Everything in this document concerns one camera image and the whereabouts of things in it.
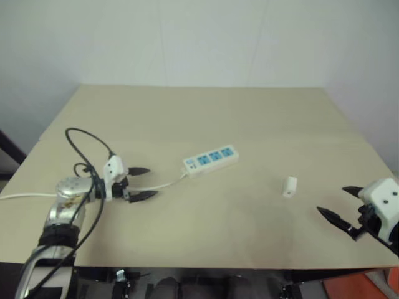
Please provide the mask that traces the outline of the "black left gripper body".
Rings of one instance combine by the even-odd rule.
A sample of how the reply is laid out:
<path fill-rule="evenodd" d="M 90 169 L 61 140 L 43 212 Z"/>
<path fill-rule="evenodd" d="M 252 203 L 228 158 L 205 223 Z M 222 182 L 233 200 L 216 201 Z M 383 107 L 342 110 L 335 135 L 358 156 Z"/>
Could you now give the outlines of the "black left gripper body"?
<path fill-rule="evenodd" d="M 112 185 L 112 196 L 114 199 L 123 199 L 128 201 L 130 199 L 130 192 L 128 191 L 128 179 L 125 177 L 120 182 L 116 182 Z"/>

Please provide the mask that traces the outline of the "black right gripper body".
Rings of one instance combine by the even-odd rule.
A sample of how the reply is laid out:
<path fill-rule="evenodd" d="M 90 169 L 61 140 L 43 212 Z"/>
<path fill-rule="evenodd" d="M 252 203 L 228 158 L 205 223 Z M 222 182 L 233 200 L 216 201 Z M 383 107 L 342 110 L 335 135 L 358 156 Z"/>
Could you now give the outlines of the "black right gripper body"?
<path fill-rule="evenodd" d="M 382 221 L 377 216 L 374 207 L 371 204 L 366 204 L 359 207 L 358 211 L 361 214 L 358 221 L 364 231 L 368 232 L 372 237 L 378 238 Z"/>

